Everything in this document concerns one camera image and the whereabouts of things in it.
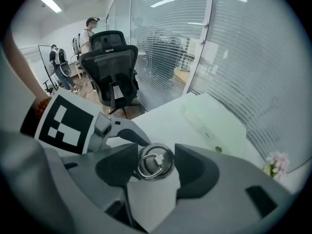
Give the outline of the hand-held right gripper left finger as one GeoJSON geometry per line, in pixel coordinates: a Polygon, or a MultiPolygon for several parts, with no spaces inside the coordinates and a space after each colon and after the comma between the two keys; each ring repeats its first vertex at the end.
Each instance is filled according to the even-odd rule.
{"type": "Polygon", "coordinates": [[[71,179],[101,211],[135,226],[127,195],[127,184],[135,174],[138,145],[123,144],[61,161],[71,179]]]}

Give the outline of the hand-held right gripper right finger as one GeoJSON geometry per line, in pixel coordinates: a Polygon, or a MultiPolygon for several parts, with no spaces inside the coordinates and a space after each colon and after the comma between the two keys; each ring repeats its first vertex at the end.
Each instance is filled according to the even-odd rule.
{"type": "Polygon", "coordinates": [[[176,207],[156,234],[265,234],[293,196],[252,163],[190,145],[175,145],[176,207]]]}

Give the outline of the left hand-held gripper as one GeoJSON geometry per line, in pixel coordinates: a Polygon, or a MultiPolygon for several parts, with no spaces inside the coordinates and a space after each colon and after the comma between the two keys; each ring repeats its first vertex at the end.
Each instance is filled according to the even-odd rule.
{"type": "MultiPolygon", "coordinates": [[[[39,121],[35,140],[45,148],[56,150],[59,155],[85,154],[99,115],[100,105],[68,90],[59,89],[52,96],[39,121]]],[[[151,144],[145,132],[135,122],[125,118],[111,119],[108,138],[113,137],[142,147],[151,144]]]]}

